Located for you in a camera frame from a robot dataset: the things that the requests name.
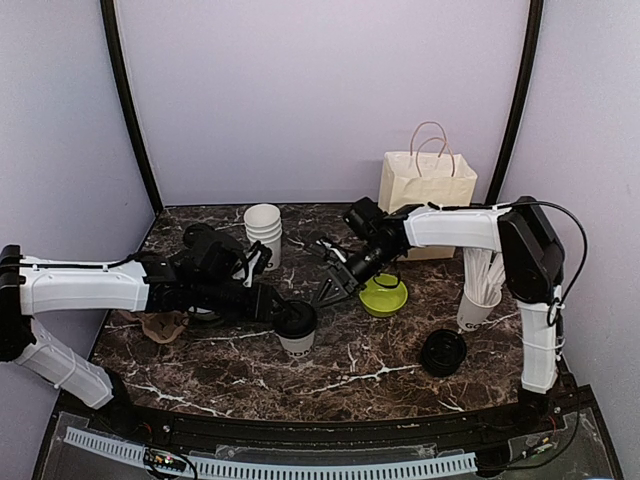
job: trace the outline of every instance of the green lid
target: green lid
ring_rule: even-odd
[[[374,317],[390,317],[407,303],[409,293],[403,282],[398,282],[394,275],[382,273],[369,279],[365,289],[360,292],[360,301],[364,309]]]

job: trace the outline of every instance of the black lid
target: black lid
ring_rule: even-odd
[[[306,337],[316,329],[318,315],[311,305],[299,300],[291,300],[287,305],[288,311],[273,321],[277,335],[293,340]]]
[[[453,330],[436,330],[427,337],[420,352],[420,363],[434,377],[447,377],[467,356],[467,344]]]

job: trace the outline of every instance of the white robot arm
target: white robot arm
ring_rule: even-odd
[[[187,248],[171,258],[136,254],[115,263],[51,261],[6,246],[0,253],[0,361],[29,368],[93,409],[116,406],[122,417],[130,402],[118,375],[78,356],[34,315],[197,310],[271,322],[297,312],[273,287],[252,281],[269,261],[266,247],[256,243],[245,255],[235,239],[202,224],[186,230],[184,243]],[[115,420],[123,431],[131,427]]]
[[[557,378],[564,250],[536,203],[531,197],[522,197],[515,208],[409,205],[388,215],[364,198],[343,218],[366,244],[348,258],[346,253],[338,258],[324,252],[330,266],[313,304],[331,305],[352,295],[412,247],[457,246],[502,252],[507,286],[522,319],[522,387],[545,394]]]

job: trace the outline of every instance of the paper bag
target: paper bag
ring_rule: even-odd
[[[478,175],[462,155],[454,155],[444,129],[442,137],[432,137],[413,152],[413,141],[420,128],[436,122],[424,122],[418,126],[411,139],[408,152],[387,152],[384,156],[378,205],[389,213],[403,205],[433,202],[438,205],[469,205]],[[421,153],[421,148],[432,141],[442,143],[440,153]],[[451,258],[454,247],[414,248],[408,260]]]

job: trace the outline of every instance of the dark marble surface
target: dark marble surface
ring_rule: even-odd
[[[195,222],[224,229],[247,243],[243,206],[176,207],[160,216],[145,249],[172,254]],[[345,205],[282,206],[283,261],[261,276],[286,298],[310,300],[322,278],[319,260],[303,251],[313,231],[346,247],[358,241],[341,220]],[[418,364],[427,335],[457,330],[464,271],[450,260],[400,264],[409,302],[387,319],[370,317],[357,298],[319,312],[312,353],[290,359],[269,326],[190,326],[175,342],[158,345],[139,323],[118,312],[107,320],[93,360],[121,373],[140,405],[230,418],[350,421],[411,418],[468,411],[516,401],[522,369],[520,322],[505,291],[502,303],[473,333],[464,333],[467,359],[437,379]]]

